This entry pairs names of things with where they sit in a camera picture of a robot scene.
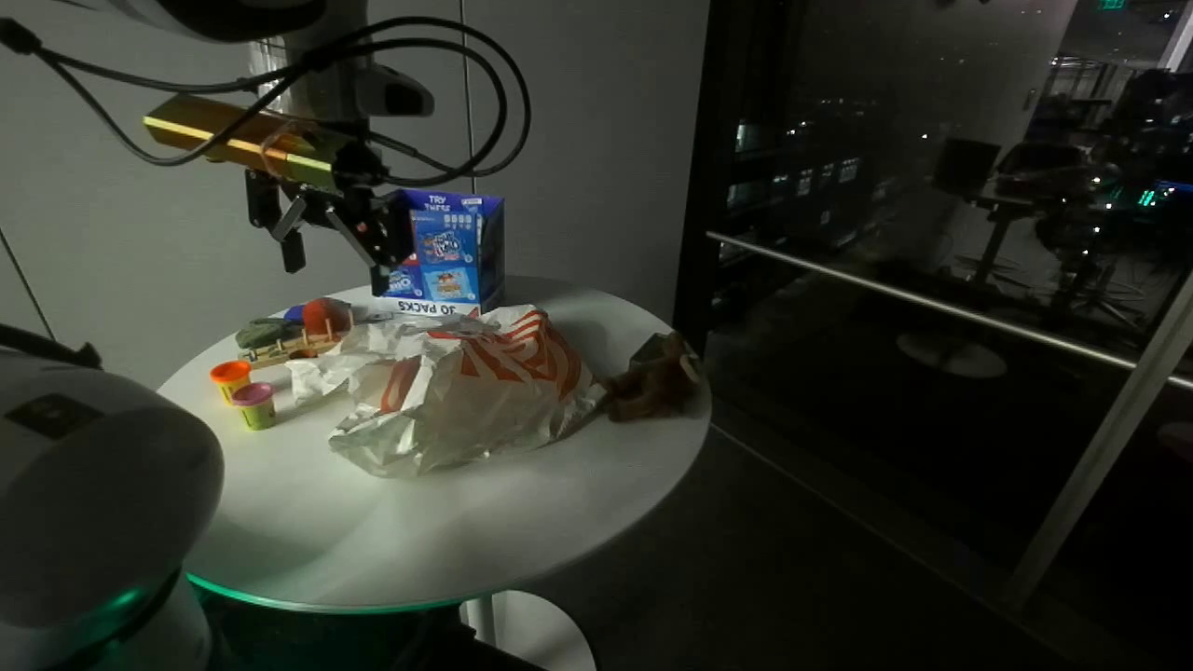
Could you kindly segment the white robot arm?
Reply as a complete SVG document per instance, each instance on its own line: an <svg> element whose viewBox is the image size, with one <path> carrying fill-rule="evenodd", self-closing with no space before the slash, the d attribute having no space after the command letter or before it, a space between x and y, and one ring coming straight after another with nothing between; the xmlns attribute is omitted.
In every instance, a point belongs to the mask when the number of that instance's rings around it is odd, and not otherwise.
<svg viewBox="0 0 1193 671"><path fill-rule="evenodd" d="M364 0L71 0L277 56L266 120L315 132L287 174L325 226L373 210ZM12 329L0 359L0 671L210 671L182 579L222 484L220 441L94 349Z"/></svg>

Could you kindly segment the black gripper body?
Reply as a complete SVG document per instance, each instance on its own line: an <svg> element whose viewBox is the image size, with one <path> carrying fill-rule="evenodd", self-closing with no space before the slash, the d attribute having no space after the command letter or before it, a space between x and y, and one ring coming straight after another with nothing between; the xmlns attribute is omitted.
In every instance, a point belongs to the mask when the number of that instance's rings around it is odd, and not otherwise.
<svg viewBox="0 0 1193 671"><path fill-rule="evenodd" d="M364 246L356 243L361 222L406 222L409 226L409 217L402 206L378 196L369 191L322 195L310 186L278 184L268 170L245 170L245 212L251 212L251 222L262 226L268 238L271 238L277 219L283 217L283 210L295 196L307 196L302 226L337 231L361 262L364 262Z"/></svg>

